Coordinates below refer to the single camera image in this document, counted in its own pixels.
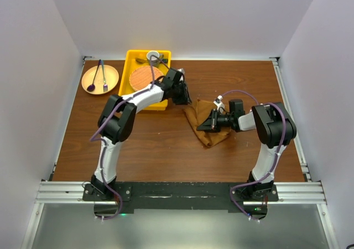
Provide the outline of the orange cloth napkin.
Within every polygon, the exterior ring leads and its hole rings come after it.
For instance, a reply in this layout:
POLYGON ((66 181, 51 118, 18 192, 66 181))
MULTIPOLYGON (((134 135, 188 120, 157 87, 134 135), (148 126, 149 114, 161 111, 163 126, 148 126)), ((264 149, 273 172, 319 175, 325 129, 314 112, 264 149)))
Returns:
POLYGON ((216 133, 197 130, 197 127, 207 120, 214 108, 216 108, 216 106, 213 102, 197 99, 191 105, 185 106, 183 109, 193 132, 199 141, 207 148, 214 147, 226 140, 232 131, 230 127, 222 127, 221 131, 216 133))

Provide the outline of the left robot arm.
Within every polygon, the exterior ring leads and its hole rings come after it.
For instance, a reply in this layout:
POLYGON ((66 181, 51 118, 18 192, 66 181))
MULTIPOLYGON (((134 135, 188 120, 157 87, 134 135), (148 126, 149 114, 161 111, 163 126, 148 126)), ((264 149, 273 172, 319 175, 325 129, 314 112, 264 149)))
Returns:
POLYGON ((168 99, 176 105, 191 104, 183 69, 171 68, 165 76, 155 78, 132 94, 109 97, 98 120, 98 130, 90 139, 101 142, 98 165, 91 177, 91 186, 101 200, 113 199, 116 194, 114 184, 119 153, 132 133, 136 114, 168 99))

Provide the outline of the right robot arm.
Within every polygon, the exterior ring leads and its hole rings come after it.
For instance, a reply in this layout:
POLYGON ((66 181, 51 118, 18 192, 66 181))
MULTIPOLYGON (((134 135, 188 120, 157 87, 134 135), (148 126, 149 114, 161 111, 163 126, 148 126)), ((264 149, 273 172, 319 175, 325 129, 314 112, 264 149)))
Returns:
POLYGON ((257 162, 247 182, 230 189, 232 198, 258 201, 272 191, 274 173, 280 156, 296 137, 296 126, 281 102, 253 106, 245 113, 240 99, 228 102, 229 110, 223 110, 221 98, 215 100, 216 109, 197 126, 197 131, 218 133, 223 127, 236 132, 256 130, 261 142, 257 162))

